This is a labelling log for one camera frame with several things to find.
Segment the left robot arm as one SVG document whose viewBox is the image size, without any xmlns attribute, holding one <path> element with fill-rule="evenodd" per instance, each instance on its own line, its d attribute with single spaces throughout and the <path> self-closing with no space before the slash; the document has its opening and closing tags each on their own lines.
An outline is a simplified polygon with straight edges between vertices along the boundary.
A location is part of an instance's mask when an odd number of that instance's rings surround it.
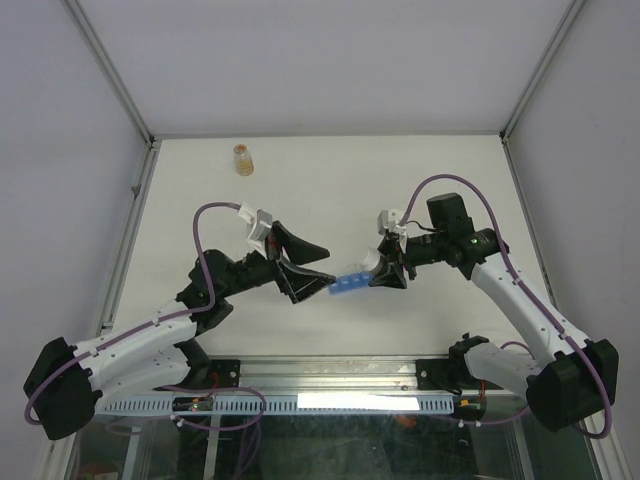
<svg viewBox="0 0 640 480">
<path fill-rule="evenodd" d="M 268 227 L 260 244 L 261 250 L 240 260 L 216 249 L 200 253 L 188 285 L 175 299 L 127 328 L 76 344 L 62 337 L 49 341 L 23 386 L 26 422 L 59 440 L 128 396 L 201 387 L 210 366 L 196 339 L 232 313 L 229 297 L 273 283 L 297 304 L 334 283 L 334 276 L 309 267 L 328 258 L 329 250 L 295 236 L 280 222 Z"/>
</svg>

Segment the white pill bottle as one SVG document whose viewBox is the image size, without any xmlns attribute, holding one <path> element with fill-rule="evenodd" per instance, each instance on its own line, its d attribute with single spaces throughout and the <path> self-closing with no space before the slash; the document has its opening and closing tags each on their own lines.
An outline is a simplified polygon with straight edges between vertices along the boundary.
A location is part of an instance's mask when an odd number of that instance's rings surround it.
<svg viewBox="0 0 640 480">
<path fill-rule="evenodd" d="M 360 262 L 360 265 L 363 271 L 375 275 L 380 270 L 383 263 L 384 258 L 381 252 L 376 248 L 369 247 L 364 259 Z"/>
</svg>

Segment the blue weekly pill organizer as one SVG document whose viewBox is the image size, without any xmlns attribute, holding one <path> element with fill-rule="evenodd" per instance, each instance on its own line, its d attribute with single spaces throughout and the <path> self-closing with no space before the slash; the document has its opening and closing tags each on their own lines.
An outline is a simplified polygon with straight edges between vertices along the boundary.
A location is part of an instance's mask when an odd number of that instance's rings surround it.
<svg viewBox="0 0 640 480">
<path fill-rule="evenodd" d="M 368 288 L 369 282 L 372 280 L 372 278 L 373 276 L 366 271 L 338 276 L 336 278 L 336 281 L 328 286 L 328 292 L 330 295 L 340 295 L 347 292 Z"/>
</svg>

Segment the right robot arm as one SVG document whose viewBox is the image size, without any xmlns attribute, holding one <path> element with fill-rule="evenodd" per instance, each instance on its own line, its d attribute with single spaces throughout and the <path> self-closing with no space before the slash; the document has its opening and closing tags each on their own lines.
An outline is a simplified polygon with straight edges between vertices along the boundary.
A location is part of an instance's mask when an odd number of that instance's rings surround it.
<svg viewBox="0 0 640 480">
<path fill-rule="evenodd" d="M 406 288 L 421 266 L 446 263 L 484 292 L 529 349 L 512 353 L 489 339 L 466 334 L 448 350 L 447 364 L 431 376 L 437 387 L 459 395 L 482 381 L 526 401 L 536 420 L 557 432 L 597 412 L 611 413 L 619 354 L 607 340 L 593 341 L 527 285 L 496 230 L 478 230 L 456 193 L 427 202 L 432 226 L 411 237 L 398 210 L 377 218 L 382 237 L 370 252 L 372 287 Z"/>
</svg>

